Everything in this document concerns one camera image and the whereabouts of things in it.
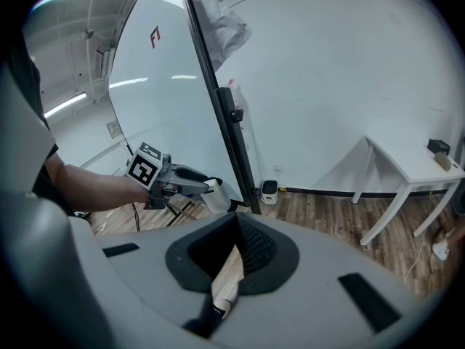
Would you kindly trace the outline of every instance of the person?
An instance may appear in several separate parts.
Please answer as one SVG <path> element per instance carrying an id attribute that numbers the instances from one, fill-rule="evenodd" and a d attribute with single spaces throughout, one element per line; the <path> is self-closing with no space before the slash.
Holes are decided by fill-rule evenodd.
<path id="1" fill-rule="evenodd" d="M 445 239 L 432 245 L 432 251 L 436 257 L 445 261 L 448 258 L 450 247 L 458 243 L 465 236 L 465 217 L 459 217 L 454 229 L 446 234 Z"/>
<path id="2" fill-rule="evenodd" d="M 23 33 L 17 33 L 6 59 L 20 91 L 37 116 L 48 127 L 41 103 L 40 73 L 29 56 Z M 148 192 L 128 177 L 95 174 L 65 164 L 55 145 L 49 152 L 33 192 L 60 206 L 68 216 L 74 212 L 98 212 L 129 203 L 146 203 Z"/>

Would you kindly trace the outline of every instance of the black metal pole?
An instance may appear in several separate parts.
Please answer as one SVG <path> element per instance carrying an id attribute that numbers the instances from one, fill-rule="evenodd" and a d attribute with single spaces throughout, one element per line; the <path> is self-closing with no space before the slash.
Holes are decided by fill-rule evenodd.
<path id="1" fill-rule="evenodd" d="M 203 39 L 193 1 L 182 1 L 185 7 L 187 23 L 189 25 L 190 34 L 192 35 L 195 51 L 197 52 L 202 74 L 205 79 L 206 88 L 209 91 L 211 105 L 217 117 L 219 130 L 223 136 L 226 150 L 231 160 L 232 169 L 234 170 L 239 184 L 240 193 L 245 203 L 250 206 L 251 211 L 256 214 L 261 214 L 258 198 L 255 196 L 254 192 L 255 184 L 251 175 L 250 162 L 248 161 L 247 152 L 245 150 L 242 132 L 239 131 L 240 135 L 238 135 L 234 132 L 235 128 L 231 126 L 230 111 L 226 106 L 226 104 L 229 103 L 222 100 L 223 92 L 221 92 L 218 87 L 217 78 L 211 65 L 209 52 L 206 48 L 205 40 Z"/>

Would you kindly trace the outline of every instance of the black mesh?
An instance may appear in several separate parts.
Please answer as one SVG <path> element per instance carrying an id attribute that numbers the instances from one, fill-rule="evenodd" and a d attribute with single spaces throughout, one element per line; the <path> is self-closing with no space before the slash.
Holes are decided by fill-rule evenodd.
<path id="1" fill-rule="evenodd" d="M 187 248 L 189 258 L 211 279 L 215 279 L 234 247 L 235 218 L 194 241 Z"/>
<path id="2" fill-rule="evenodd" d="M 267 266 L 275 257 L 276 242 L 261 231 L 239 220 L 239 233 L 236 245 L 242 257 L 244 276 Z"/>

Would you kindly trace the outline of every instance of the white wall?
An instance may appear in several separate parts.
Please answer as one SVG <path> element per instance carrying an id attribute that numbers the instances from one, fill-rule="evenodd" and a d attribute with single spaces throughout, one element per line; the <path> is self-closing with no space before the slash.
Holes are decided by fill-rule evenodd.
<path id="1" fill-rule="evenodd" d="M 223 179 L 227 195 L 242 201 L 203 80 L 181 0 L 138 0 L 116 49 L 110 83 L 144 79 L 110 89 L 132 149 L 146 142 L 173 162 Z M 158 26 L 160 41 L 150 34 Z M 194 79 L 172 79 L 172 76 Z"/>
<path id="2" fill-rule="evenodd" d="M 428 0 L 224 1 L 252 37 L 217 78 L 240 85 L 264 179 L 354 191 L 367 132 L 442 139 L 461 156 L 463 55 Z M 396 191 L 396 171 L 375 165 L 366 191 Z"/>
<path id="3" fill-rule="evenodd" d="M 49 121 L 58 154 L 66 164 L 104 175 L 123 175 L 128 154 L 121 135 L 112 139 L 107 124 L 116 119 L 111 103 L 79 108 L 63 119 Z"/>

